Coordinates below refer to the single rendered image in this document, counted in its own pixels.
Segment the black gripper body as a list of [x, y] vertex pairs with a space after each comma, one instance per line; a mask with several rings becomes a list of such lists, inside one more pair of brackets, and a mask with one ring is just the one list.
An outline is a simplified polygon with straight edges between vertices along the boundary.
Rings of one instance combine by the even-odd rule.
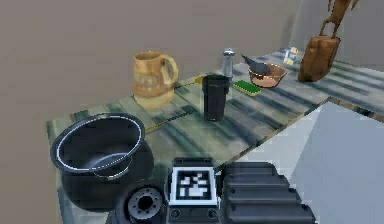
[[105, 224], [166, 224], [166, 203], [160, 188], [144, 185], [129, 189]]

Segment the tan ceramic water jug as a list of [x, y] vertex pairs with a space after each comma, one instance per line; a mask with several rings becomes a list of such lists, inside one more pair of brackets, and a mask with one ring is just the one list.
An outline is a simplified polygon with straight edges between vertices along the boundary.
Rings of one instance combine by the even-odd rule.
[[174, 96], [178, 81], [175, 60], [164, 53], [147, 51], [134, 57], [134, 99], [146, 110], [164, 108]]

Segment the black round pot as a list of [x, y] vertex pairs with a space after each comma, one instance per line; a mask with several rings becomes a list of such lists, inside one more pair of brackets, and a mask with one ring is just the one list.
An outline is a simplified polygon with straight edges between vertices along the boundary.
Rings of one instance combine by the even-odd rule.
[[116, 207], [128, 186], [151, 177], [154, 156], [143, 122], [127, 113], [103, 113], [66, 128], [50, 148], [68, 199], [91, 212]]

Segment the black cup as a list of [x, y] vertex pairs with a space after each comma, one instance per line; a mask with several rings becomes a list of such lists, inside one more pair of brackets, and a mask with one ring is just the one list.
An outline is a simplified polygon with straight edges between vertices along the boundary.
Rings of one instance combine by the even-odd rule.
[[222, 75], [208, 75], [203, 78], [204, 117], [209, 121], [220, 121], [224, 117], [226, 95], [229, 92], [229, 79]]

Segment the green yellow sponge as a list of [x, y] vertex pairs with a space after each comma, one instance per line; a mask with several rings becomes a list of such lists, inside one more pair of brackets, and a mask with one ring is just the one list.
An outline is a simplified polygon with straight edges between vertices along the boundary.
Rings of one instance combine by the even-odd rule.
[[256, 96], [261, 92], [261, 89], [259, 87], [244, 80], [234, 82], [233, 87], [238, 91], [243, 92], [244, 94], [247, 94], [249, 96]]

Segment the silver salt shaker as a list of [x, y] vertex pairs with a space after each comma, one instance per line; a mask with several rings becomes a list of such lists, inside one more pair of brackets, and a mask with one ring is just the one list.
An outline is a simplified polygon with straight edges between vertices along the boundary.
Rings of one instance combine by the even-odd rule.
[[226, 48], [223, 51], [223, 63], [222, 74], [229, 79], [233, 78], [233, 57], [235, 56], [235, 50], [232, 48]]

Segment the small white blue bottle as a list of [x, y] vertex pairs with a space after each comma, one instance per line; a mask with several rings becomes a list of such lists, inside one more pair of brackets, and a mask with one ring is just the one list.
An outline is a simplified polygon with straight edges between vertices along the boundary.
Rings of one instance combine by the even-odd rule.
[[296, 47], [288, 47], [285, 50], [283, 62], [287, 65], [293, 65], [296, 61], [298, 49]]

